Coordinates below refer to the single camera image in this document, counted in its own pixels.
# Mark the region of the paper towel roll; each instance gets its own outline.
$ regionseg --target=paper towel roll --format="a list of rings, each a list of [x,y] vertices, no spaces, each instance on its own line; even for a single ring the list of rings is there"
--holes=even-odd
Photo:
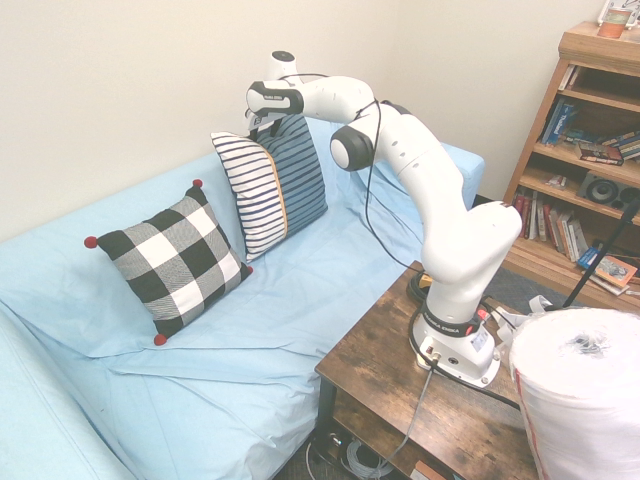
[[[510,362],[541,479],[640,479],[640,317],[545,314],[518,329]]]

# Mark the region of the floor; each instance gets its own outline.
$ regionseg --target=floor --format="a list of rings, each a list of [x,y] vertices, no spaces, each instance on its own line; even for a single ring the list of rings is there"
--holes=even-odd
[[[498,273],[496,273],[496,276],[487,287],[486,294],[522,313],[530,312],[529,299],[536,295],[544,295],[555,305],[561,305],[566,299],[565,295],[561,295],[550,288],[505,269],[498,270]],[[305,460],[306,447],[307,444],[305,443],[274,480],[311,479],[307,472]],[[322,460],[318,462],[310,461],[310,466],[316,480],[349,480],[350,478]]]

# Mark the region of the pillow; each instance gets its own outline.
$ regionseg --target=pillow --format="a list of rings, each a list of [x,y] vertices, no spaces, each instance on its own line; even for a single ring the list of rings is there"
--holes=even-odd
[[[243,264],[218,225],[195,180],[185,197],[153,218],[100,238],[88,237],[113,261],[153,315],[156,345],[237,287],[252,271]]]
[[[236,196],[247,262],[327,211],[322,170],[304,117],[291,115],[274,127],[259,132],[255,142],[211,134]]]

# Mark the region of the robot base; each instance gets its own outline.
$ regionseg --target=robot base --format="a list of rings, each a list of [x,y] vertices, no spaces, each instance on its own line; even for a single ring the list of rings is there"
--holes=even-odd
[[[495,341],[483,326],[466,337],[449,337],[432,328],[420,315],[412,333],[425,357],[431,359],[439,354],[438,367],[464,382],[484,388],[498,373],[500,352],[494,348]],[[418,352],[416,357],[420,367],[431,368]]]

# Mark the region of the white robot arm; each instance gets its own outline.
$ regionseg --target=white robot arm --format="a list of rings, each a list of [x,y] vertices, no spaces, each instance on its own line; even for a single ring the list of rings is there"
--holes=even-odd
[[[401,107],[376,104],[366,83],[327,77],[303,84],[295,70],[292,55],[274,52],[268,69],[272,80],[254,82],[247,93],[250,128],[265,123],[265,117],[294,113],[344,123],[331,139],[340,167],[354,171],[381,160],[391,164],[422,219],[421,260],[433,278],[427,313],[415,323],[414,336],[427,357],[439,354],[441,368],[486,386],[500,357],[476,310],[521,230],[520,215],[501,202],[467,211],[462,174],[440,142]],[[286,75],[295,81],[278,80]]]

